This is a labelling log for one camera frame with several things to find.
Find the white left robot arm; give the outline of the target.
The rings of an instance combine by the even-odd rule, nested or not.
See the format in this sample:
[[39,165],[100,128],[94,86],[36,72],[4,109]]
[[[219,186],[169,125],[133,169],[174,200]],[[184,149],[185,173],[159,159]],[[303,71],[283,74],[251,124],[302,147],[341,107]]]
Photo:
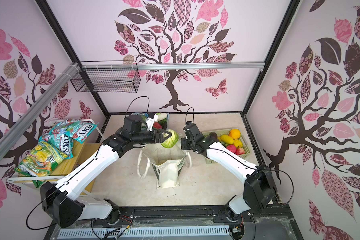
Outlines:
[[44,183],[40,188],[43,211],[61,228],[82,220],[99,219],[110,225],[116,224],[120,208],[115,203],[108,199],[84,197],[81,193],[128,151],[146,144],[161,144],[176,136],[170,131],[153,129],[156,118],[155,114],[150,114],[147,121],[137,115],[125,117],[123,127],[108,137],[83,164],[54,184]]

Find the red apple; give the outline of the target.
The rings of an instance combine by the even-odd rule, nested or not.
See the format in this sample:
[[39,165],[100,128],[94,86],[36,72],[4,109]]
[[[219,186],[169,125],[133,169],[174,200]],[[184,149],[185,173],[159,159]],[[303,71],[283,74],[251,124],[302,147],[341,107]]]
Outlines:
[[236,150],[236,155],[244,155],[244,154],[246,154],[244,148],[238,147]]

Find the light blue perforated basket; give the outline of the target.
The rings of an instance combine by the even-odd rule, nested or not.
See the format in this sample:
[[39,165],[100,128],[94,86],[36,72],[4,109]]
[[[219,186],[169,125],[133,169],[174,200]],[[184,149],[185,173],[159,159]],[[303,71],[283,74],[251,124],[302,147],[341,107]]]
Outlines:
[[168,129],[169,114],[167,113],[156,113],[156,118],[153,117],[153,113],[133,113],[133,115],[141,116],[149,126],[152,126],[152,129]]

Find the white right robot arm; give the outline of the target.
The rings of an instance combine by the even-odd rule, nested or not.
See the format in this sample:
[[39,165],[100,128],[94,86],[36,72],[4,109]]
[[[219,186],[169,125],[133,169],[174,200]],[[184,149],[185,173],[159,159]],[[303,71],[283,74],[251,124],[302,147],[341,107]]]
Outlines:
[[244,185],[243,193],[226,204],[233,216],[243,212],[261,213],[276,196],[272,170],[266,165],[255,165],[229,151],[212,136],[204,136],[196,124],[186,122],[186,136],[181,138],[182,150],[191,150],[213,160],[231,172]]

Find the pale green napa cabbage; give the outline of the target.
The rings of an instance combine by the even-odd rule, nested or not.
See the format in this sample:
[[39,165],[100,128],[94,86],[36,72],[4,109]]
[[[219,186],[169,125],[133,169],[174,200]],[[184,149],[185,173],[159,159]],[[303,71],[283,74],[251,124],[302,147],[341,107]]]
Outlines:
[[167,113],[158,113],[157,117],[158,117],[157,122],[159,122],[159,121],[162,121],[162,120],[166,120],[167,117],[168,117],[168,114]]

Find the pink dragon fruit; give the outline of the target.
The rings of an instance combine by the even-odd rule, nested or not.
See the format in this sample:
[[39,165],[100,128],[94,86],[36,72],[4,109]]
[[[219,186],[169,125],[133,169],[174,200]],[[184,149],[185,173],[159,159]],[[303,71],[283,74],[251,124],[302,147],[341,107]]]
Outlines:
[[226,148],[230,151],[230,152],[232,152],[232,153],[236,153],[236,151],[237,151],[237,147],[235,146],[235,145],[227,145],[226,146]]

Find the green cabbage head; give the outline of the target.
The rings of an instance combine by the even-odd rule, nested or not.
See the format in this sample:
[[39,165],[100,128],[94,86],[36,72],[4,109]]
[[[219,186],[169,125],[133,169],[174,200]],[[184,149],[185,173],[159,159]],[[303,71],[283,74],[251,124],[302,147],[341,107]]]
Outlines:
[[166,130],[163,137],[165,141],[161,143],[161,146],[167,149],[174,147],[179,140],[179,135],[174,130]]

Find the orange fruit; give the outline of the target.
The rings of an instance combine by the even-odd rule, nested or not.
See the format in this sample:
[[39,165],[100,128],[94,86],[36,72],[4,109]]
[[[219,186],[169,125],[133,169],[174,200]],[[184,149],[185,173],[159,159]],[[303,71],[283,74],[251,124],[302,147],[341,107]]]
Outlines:
[[241,132],[238,129],[232,129],[229,132],[229,136],[234,140],[237,140],[241,137]]

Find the cream canvas grocery bag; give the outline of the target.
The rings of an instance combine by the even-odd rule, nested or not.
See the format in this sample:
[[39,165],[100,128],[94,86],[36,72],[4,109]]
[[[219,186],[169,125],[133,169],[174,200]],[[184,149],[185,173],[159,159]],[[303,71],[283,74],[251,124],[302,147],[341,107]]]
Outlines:
[[144,179],[150,168],[157,179],[157,189],[168,189],[180,185],[180,173],[183,167],[192,167],[189,151],[181,149],[179,144],[164,148],[161,144],[149,144],[140,150],[137,174]]

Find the dark brown avocado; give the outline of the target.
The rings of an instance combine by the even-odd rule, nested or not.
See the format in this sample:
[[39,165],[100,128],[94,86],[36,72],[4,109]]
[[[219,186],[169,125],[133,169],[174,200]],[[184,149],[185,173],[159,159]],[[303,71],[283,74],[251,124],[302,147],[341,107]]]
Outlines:
[[211,132],[211,133],[209,133],[209,135],[216,140],[218,139],[218,135],[215,132]]

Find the Fox's candy bag lower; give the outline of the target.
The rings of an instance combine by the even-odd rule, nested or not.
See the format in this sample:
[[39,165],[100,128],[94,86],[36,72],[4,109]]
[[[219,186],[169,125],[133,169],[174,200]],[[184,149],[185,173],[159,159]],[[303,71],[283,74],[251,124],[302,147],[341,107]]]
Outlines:
[[73,139],[64,134],[44,134],[39,138],[39,141],[46,141],[56,147],[62,153],[67,155],[67,159],[74,157],[73,155]]

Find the Fox's candy bag upper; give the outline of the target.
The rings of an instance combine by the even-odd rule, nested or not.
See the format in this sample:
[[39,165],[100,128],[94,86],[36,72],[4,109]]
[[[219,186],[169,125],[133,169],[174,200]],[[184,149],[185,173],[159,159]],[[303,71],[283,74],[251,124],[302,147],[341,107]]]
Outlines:
[[62,134],[76,140],[79,143],[85,142],[87,137],[95,130],[96,124],[76,119],[67,119],[57,123],[49,134]]

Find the red bell pepper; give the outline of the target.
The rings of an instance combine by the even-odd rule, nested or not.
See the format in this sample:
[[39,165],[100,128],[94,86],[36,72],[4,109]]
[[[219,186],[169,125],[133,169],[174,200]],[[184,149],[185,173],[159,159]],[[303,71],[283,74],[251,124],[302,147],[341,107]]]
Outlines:
[[153,127],[154,127],[155,129],[162,129],[162,128],[163,128],[158,122],[154,122]]

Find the light green perforated basket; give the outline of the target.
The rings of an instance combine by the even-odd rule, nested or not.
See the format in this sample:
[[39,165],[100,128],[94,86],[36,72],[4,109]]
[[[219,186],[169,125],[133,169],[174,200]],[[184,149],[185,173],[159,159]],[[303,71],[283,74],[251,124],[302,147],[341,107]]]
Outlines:
[[219,143],[244,160],[247,160],[251,153],[249,146],[242,135],[242,131],[239,129],[213,130],[203,132],[203,136],[216,137]]

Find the yellow lemon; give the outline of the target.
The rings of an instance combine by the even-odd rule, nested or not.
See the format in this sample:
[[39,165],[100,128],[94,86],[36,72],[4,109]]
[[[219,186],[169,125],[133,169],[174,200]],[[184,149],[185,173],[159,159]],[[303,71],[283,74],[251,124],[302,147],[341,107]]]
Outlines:
[[239,139],[235,139],[234,142],[233,142],[233,145],[236,148],[242,148],[244,146],[243,143]]

